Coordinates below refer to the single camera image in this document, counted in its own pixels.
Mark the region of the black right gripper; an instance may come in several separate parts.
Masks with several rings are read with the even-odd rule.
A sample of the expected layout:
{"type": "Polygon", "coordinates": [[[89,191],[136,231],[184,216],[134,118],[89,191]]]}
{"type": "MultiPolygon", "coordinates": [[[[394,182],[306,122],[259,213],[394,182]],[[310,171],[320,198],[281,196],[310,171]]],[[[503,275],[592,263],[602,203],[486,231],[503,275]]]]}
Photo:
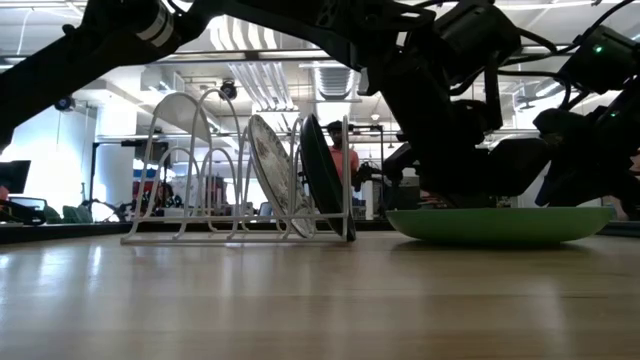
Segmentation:
{"type": "Polygon", "coordinates": [[[640,204],[640,180],[631,171],[640,150],[640,84],[587,115],[545,110],[534,125],[552,148],[538,206],[578,206],[605,196],[640,204]]]}

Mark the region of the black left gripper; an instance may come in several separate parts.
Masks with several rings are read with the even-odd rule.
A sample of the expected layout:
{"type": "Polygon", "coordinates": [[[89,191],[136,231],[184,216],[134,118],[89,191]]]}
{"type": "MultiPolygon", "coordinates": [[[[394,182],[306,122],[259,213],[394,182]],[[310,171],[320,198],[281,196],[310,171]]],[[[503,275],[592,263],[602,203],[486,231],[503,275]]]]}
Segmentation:
{"type": "Polygon", "coordinates": [[[549,162],[547,143],[516,138],[478,149],[436,70],[400,50],[383,67],[381,93],[417,156],[420,189],[449,208],[490,207],[490,195],[521,195],[549,162]]]}

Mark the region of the plain green plate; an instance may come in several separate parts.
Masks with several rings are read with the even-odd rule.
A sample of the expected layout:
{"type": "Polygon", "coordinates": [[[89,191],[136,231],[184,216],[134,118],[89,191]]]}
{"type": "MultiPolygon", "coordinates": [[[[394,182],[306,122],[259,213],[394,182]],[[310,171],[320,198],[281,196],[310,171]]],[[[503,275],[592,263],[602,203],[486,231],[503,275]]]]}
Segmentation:
{"type": "Polygon", "coordinates": [[[580,240],[611,220],[608,207],[394,210],[391,226],[405,236],[442,245],[535,246],[580,240]]]}

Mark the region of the dark teal plate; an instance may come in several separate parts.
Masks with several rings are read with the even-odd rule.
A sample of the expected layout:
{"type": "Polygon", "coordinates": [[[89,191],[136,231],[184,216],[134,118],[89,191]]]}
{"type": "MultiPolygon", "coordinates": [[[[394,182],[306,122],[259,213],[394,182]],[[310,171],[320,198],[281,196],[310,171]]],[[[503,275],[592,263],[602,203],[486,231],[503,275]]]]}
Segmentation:
{"type": "Polygon", "coordinates": [[[322,128],[314,114],[307,115],[301,126],[301,161],[315,207],[339,236],[348,242],[356,240],[356,228],[350,206],[344,201],[344,189],[330,154],[322,128]]]}

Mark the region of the blue orange floral plate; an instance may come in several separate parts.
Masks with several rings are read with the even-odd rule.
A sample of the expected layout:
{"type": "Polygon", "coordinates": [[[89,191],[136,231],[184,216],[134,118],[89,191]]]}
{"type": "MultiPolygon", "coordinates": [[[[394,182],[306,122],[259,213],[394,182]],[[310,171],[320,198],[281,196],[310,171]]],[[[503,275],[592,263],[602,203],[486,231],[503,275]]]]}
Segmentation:
{"type": "Polygon", "coordinates": [[[290,156],[275,131],[259,115],[249,119],[247,139],[258,182],[274,214],[310,215],[310,202],[300,180],[291,179],[290,156]]]}

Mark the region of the person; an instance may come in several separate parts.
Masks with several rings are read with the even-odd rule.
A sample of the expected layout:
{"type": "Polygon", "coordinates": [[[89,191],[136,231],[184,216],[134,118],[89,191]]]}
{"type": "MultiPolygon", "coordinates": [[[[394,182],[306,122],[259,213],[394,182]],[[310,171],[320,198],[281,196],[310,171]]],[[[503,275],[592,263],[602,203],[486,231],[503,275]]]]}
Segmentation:
{"type": "Polygon", "coordinates": [[[347,158],[350,180],[353,182],[359,169],[359,157],[355,150],[344,145],[343,123],[340,120],[329,123],[327,125],[327,132],[332,140],[329,152],[340,181],[344,182],[344,158],[347,158]]]}

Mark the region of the silver ventilation duct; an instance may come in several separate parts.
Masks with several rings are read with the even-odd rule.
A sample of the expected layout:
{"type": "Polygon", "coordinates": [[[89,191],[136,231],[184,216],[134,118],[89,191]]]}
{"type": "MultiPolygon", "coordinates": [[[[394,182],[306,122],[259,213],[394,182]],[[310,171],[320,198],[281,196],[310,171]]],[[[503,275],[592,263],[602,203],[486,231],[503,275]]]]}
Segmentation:
{"type": "Polygon", "coordinates": [[[320,67],[313,70],[316,97],[320,101],[351,101],[355,98],[359,73],[346,67],[320,67]]]}

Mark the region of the black aluminium table frame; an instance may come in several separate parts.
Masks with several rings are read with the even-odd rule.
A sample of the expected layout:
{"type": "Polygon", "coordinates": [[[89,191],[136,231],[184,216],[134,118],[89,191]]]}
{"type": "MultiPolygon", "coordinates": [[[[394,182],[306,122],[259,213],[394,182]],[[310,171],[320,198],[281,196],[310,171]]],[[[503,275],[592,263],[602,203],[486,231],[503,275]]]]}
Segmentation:
{"type": "MultiPolygon", "coordinates": [[[[365,231],[391,231],[393,227],[386,221],[363,220],[355,221],[357,235],[365,231]]],[[[224,222],[214,225],[219,231],[231,231],[232,223],[224,222]]],[[[319,229],[335,233],[326,221],[320,221],[319,229]]],[[[103,235],[122,235],[131,230],[132,223],[95,223],[95,224],[53,224],[41,226],[0,227],[0,245],[38,242],[47,240],[63,240],[103,235]]],[[[173,223],[143,223],[138,227],[138,233],[176,233],[179,224],[173,223]]],[[[276,231],[274,223],[249,223],[251,231],[276,231]]],[[[204,223],[189,224],[186,232],[211,233],[204,223]]],[[[597,233],[603,236],[640,238],[640,222],[611,221],[597,233]]]]}

